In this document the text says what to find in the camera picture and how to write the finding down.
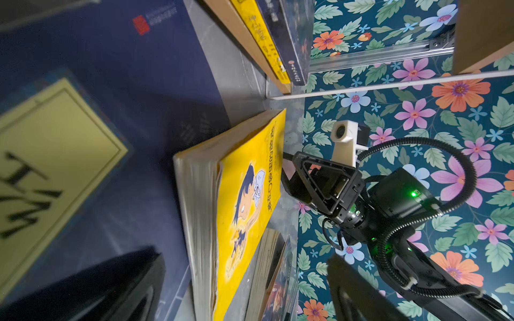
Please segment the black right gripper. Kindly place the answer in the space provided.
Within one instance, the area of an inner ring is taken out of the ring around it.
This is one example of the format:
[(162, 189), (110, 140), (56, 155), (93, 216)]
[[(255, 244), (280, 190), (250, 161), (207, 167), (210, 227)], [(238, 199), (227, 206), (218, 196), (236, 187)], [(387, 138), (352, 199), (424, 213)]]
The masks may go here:
[(393, 223), (442, 205), (406, 167), (364, 179), (354, 167), (304, 152), (284, 153), (283, 160), (294, 166), (293, 174), (282, 172), (285, 191), (352, 241), (373, 241)]

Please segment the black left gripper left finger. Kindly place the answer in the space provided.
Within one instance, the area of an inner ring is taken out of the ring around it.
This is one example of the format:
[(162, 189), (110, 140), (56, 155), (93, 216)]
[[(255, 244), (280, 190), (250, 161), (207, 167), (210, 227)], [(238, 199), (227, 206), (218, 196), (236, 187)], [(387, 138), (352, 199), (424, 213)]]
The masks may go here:
[(154, 320), (165, 261), (146, 247), (87, 268), (1, 309), (2, 320)]

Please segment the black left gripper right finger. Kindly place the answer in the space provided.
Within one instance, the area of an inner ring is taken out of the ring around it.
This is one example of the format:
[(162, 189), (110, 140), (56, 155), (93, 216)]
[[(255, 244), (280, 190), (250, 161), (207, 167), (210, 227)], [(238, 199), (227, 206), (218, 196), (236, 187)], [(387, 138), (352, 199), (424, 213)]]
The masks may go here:
[(342, 257), (333, 255), (327, 264), (336, 320), (408, 320)]

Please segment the navy book large yellow label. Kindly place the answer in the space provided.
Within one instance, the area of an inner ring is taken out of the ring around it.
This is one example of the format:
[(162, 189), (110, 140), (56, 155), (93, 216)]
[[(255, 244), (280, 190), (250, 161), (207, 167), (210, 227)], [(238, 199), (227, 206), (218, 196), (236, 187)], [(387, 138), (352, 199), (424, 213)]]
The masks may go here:
[(156, 320), (191, 280), (173, 156), (230, 127), (184, 1), (1, 32), (1, 304), (153, 246)]

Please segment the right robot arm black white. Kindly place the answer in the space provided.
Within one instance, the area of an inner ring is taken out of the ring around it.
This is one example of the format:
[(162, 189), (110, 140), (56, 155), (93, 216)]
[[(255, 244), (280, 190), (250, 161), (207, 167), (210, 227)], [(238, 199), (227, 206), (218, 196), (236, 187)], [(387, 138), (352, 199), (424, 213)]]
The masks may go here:
[(509, 320), (500, 303), (479, 286), (458, 281), (410, 242), (418, 226), (468, 201), (478, 182), (474, 164), (459, 150), (440, 141), (425, 143), (449, 153), (463, 169), (462, 189), (445, 203), (404, 169), (363, 178), (357, 165), (304, 152), (284, 154), (294, 174), (281, 181), (290, 196), (337, 228), (337, 237), (329, 240), (334, 249), (368, 245), (379, 275), (405, 299), (441, 320)]

